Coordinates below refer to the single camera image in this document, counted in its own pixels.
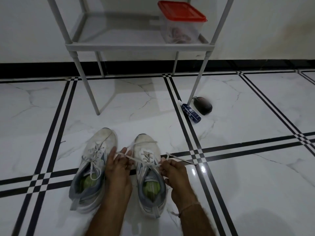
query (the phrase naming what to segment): bottle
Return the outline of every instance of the bottle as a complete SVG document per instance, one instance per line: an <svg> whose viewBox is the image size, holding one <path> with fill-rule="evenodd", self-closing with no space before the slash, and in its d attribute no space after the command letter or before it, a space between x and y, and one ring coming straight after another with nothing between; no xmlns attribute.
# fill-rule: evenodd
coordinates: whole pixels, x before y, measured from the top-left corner
<svg viewBox="0 0 315 236"><path fill-rule="evenodd" d="M188 115L188 117L194 122L199 123L201 120L201 117L186 103L183 103L182 101L178 100L178 103L180 104L181 108L183 109L184 113Z"/></svg>

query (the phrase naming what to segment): hand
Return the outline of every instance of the hand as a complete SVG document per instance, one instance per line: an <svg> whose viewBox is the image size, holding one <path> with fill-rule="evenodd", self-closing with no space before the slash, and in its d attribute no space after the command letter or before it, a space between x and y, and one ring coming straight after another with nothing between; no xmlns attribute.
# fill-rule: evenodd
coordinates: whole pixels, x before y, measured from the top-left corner
<svg viewBox="0 0 315 236"><path fill-rule="evenodd" d="M160 171L165 177L165 183L172 190L172 200L176 204L178 211L198 202L198 199L189 183L186 167L174 160L161 159Z"/></svg>
<svg viewBox="0 0 315 236"><path fill-rule="evenodd" d="M121 155L117 155L114 159L116 150L116 147L112 148L106 161L106 197L115 198L127 206L132 192L129 173L134 162L127 157L121 157ZM120 152L125 154L126 151L127 148L124 147ZM132 151L128 151L127 155L131 156L131 154Z"/></svg>

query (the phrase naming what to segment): tiled floor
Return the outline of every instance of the tiled floor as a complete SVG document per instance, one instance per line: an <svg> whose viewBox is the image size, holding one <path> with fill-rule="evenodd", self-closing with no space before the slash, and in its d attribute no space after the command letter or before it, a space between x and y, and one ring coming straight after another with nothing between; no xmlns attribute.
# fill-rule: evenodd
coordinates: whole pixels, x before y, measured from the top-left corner
<svg viewBox="0 0 315 236"><path fill-rule="evenodd" d="M69 211L69 185L102 127L119 148L147 133L162 153L196 163L189 179L217 235L314 235L315 70L204 73L196 95L213 111L198 124L177 103L196 77L89 78L100 116L77 77L0 80L1 235L83 234L93 213ZM158 220L137 197L121 235L182 234L170 190Z"/></svg>

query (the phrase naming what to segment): container with red lid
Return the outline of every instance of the container with red lid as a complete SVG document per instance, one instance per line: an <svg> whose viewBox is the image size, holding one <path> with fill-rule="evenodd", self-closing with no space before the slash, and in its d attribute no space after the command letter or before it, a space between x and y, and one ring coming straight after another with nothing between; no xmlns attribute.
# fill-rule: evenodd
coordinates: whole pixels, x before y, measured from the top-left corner
<svg viewBox="0 0 315 236"><path fill-rule="evenodd" d="M205 15L187 2L159 1L161 34L166 43L197 43Z"/></svg>

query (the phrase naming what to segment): shoe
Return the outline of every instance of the shoe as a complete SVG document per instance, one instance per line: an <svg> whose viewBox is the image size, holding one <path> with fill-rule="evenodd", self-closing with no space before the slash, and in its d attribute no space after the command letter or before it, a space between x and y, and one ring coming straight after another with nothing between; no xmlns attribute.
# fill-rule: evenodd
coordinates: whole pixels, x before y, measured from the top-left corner
<svg viewBox="0 0 315 236"><path fill-rule="evenodd" d="M166 186L158 169L161 153L157 142L140 134L133 143L140 208L145 215L159 218L166 202Z"/></svg>
<svg viewBox="0 0 315 236"><path fill-rule="evenodd" d="M117 138L109 128L102 128L88 141L80 167L71 182L70 210L88 213L99 206L105 192L105 164L114 146L117 146Z"/></svg>

